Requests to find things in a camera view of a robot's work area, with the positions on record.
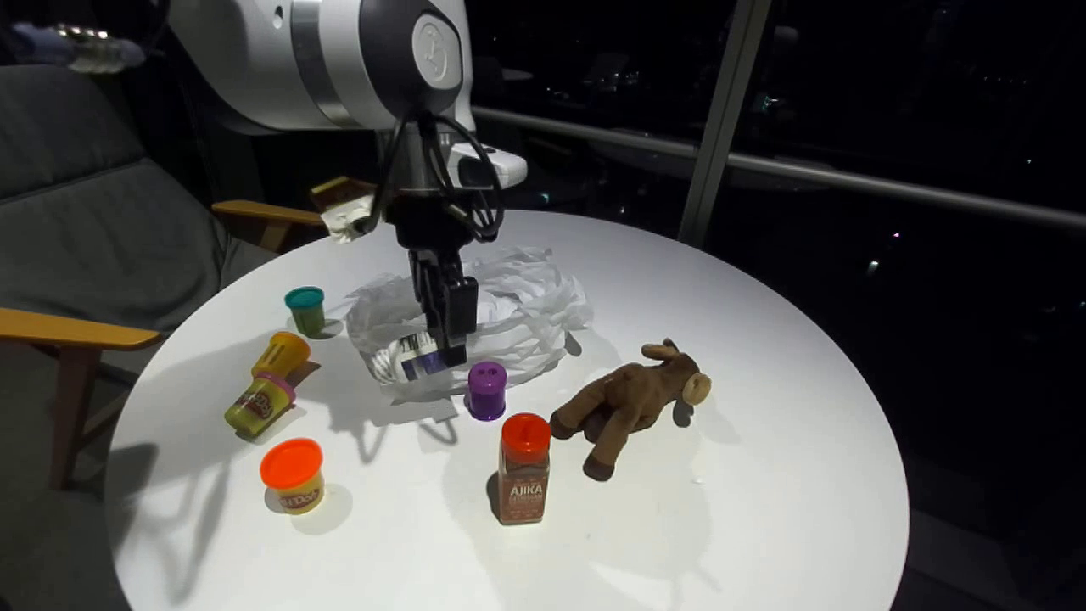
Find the round white table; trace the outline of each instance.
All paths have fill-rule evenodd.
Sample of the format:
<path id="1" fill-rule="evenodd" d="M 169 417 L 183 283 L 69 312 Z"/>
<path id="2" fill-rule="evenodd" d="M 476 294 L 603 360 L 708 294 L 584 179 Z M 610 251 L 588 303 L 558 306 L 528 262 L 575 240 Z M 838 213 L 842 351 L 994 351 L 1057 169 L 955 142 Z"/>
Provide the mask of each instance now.
<path id="1" fill-rule="evenodd" d="M 137 611 L 872 611 L 905 565 L 908 496 L 895 437 L 850 358 L 790 303 L 679 240 L 568 213 L 507 213 L 503 240 L 551 247 L 584 286 L 579 358 L 509 387 L 551 413 L 643 343 L 674 338 L 716 380 L 690 428 L 636 436 L 610 482 L 579 472 L 588 441 L 553 441 L 540 526 L 498 526 L 485 480 L 498 421 L 462 397 L 391 409 L 345 334 L 314 338 L 300 409 L 266 437 L 223 424 L 281 294 L 354 291 L 406 274 L 391 228 L 314 240 L 193 312 L 144 371 L 107 457 L 119 585 Z M 284 437 L 327 453 L 327 503 L 268 508 L 261 456 Z"/>

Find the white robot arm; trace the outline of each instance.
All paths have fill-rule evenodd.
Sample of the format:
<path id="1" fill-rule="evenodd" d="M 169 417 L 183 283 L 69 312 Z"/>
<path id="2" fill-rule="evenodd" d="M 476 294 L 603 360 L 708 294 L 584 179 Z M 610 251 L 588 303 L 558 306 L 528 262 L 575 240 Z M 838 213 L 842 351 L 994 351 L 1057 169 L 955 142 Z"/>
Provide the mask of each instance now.
<path id="1" fill-rule="evenodd" d="M 205 81 L 257 125 L 397 128 L 374 222 L 397 228 L 438 358 L 462 363 L 477 286 L 462 274 L 457 247 L 498 236 L 492 189 L 526 177 L 520 155 L 471 136 L 465 4 L 174 0 L 169 32 Z M 471 161 L 483 187 L 462 179 Z"/>

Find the toy moose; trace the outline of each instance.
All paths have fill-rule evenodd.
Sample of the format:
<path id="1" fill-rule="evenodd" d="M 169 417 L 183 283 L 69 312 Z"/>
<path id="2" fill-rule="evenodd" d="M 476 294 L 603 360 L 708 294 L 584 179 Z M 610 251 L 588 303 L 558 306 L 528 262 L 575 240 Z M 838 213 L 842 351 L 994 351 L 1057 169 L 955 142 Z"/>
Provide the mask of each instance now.
<path id="1" fill-rule="evenodd" d="M 584 475 L 596 482 L 613 475 L 613 457 L 627 436 L 652 428 L 670 405 L 674 405 L 674 424 L 690 428 L 691 409 L 701 405 L 713 387 L 708 376 L 699 372 L 699 363 L 679 354 L 673 338 L 645 343 L 643 354 L 661 363 L 618 367 L 551 413 L 553 437 L 584 432 L 584 437 L 594 445 L 584 463 Z"/>

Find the purple object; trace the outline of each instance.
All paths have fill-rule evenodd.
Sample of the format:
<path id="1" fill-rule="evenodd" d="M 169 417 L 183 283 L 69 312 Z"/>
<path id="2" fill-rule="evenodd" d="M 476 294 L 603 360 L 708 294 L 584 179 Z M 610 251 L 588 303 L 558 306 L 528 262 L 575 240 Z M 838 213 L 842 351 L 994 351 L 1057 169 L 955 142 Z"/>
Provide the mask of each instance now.
<path id="1" fill-rule="evenodd" d="M 507 413 L 507 367 L 494 360 L 471 363 L 465 405 L 476 421 L 503 417 Z"/>

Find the gray armchair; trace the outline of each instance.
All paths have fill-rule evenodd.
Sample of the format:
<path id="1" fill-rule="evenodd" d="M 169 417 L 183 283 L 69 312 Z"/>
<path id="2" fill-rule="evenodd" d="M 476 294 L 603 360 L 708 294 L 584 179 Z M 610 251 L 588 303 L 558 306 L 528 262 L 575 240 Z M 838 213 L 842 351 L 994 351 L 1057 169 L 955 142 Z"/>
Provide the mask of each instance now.
<path id="1" fill-rule="evenodd" d="M 0 69 L 0 338 L 57 358 L 51 484 L 86 437 L 102 351 L 181 327 L 268 251 L 223 231 L 257 219 L 266 247 L 319 213 L 227 200 L 206 211 L 164 174 L 96 81 Z"/>

